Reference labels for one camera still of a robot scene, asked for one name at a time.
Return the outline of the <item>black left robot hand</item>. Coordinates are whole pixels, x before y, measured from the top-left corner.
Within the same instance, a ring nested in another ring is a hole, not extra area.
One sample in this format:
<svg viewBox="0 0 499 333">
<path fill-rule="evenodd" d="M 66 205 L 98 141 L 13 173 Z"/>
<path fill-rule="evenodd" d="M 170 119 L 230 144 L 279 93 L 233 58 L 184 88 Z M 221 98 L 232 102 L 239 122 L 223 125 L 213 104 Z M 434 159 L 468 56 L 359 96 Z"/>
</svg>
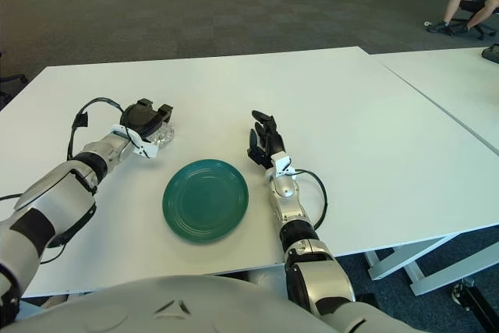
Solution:
<svg viewBox="0 0 499 333">
<path fill-rule="evenodd" d="M 120 117 L 119 124 L 135 131 L 142 140 L 152 143 L 169 124 L 173 107 L 162 104 L 157 109 L 149 99 L 139 99 L 128 106 Z"/>
</svg>

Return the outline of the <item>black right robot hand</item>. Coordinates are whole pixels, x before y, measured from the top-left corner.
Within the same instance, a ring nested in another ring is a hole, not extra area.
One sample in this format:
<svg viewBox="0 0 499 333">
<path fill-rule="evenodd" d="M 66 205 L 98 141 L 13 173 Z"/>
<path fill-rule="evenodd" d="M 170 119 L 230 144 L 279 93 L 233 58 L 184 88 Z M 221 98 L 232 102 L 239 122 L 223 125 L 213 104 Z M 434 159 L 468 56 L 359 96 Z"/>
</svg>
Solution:
<svg viewBox="0 0 499 333">
<path fill-rule="evenodd" d="M 271 156 L 285 152 L 284 142 L 272 115 L 252 110 L 252 116 L 256 121 L 249 132 L 247 155 L 257 165 L 269 169 L 272 167 Z"/>
</svg>

